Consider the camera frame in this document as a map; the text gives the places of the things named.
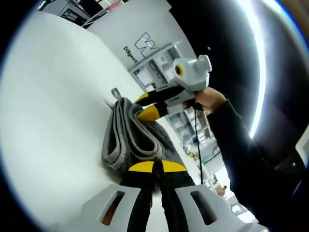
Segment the person's right hand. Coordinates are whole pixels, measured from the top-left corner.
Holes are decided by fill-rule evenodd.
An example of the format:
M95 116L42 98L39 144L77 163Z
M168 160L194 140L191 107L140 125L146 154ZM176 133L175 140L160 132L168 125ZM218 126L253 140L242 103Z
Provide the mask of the person's right hand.
M187 100L183 103L183 107L189 108L192 106L197 109L203 109L207 115L215 112L227 101L221 92L211 87L196 91L194 95L195 97L192 100Z

